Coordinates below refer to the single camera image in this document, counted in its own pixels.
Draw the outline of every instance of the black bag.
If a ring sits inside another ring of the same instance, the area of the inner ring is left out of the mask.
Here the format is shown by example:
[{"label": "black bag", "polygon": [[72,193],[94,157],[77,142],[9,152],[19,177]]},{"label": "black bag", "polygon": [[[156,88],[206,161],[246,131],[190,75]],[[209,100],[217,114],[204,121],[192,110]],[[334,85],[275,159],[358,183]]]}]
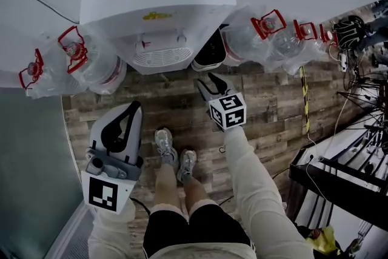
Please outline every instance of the black bag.
[{"label": "black bag", "polygon": [[359,16],[349,15],[334,24],[333,31],[337,34],[338,45],[344,50],[353,50],[359,46],[366,36],[366,26]]}]

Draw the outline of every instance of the yellow and black striped tape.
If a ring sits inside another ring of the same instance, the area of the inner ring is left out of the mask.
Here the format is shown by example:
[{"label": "yellow and black striped tape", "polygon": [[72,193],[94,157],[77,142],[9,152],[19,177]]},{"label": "yellow and black striped tape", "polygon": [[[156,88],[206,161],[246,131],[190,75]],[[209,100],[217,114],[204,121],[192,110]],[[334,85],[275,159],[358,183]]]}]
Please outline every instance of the yellow and black striped tape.
[{"label": "yellow and black striped tape", "polygon": [[310,118],[309,118],[309,97],[308,97],[308,86],[306,82],[306,73],[304,72],[304,66],[299,69],[299,75],[302,81],[303,97],[304,97],[304,114],[306,116],[306,133],[310,132]]}]

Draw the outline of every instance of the sneaker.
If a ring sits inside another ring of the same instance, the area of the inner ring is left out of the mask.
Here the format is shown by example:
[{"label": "sneaker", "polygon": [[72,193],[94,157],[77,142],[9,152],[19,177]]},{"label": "sneaker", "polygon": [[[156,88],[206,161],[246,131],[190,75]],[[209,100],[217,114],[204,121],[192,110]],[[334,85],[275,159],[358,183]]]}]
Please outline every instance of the sneaker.
[{"label": "sneaker", "polygon": [[179,158],[178,153],[172,146],[172,134],[166,129],[160,129],[155,131],[155,143],[158,146],[158,152],[162,156],[162,162],[167,163],[178,169]]},{"label": "sneaker", "polygon": [[185,174],[193,175],[193,168],[196,162],[196,153],[194,150],[184,149],[181,153],[181,166],[176,179],[182,183],[182,176]]}]

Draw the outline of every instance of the person's right arm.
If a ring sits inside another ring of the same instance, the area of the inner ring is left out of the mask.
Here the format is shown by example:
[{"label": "person's right arm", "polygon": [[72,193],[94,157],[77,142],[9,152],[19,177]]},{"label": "person's right arm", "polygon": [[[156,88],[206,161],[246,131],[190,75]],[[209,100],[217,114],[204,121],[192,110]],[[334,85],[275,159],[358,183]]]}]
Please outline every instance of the person's right arm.
[{"label": "person's right arm", "polygon": [[242,127],[225,132],[226,158],[242,223],[258,258],[313,258],[313,249],[287,218],[278,189]]}]

